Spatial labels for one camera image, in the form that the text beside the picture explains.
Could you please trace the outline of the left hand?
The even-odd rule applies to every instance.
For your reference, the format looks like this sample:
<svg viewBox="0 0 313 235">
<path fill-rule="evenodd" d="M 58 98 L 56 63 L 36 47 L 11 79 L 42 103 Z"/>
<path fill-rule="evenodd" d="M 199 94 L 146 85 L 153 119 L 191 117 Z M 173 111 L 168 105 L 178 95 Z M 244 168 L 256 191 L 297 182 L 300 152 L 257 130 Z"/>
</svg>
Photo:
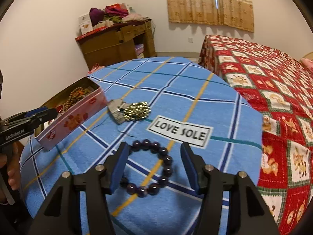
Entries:
<svg viewBox="0 0 313 235">
<path fill-rule="evenodd" d="M 1 168 L 7 165 L 8 184 L 12 190 L 18 190 L 21 182 L 20 158 L 24 145 L 20 141 L 17 141 L 13 143 L 12 147 L 13 152 L 10 162 L 8 162 L 5 154 L 1 154 Z"/>
</svg>

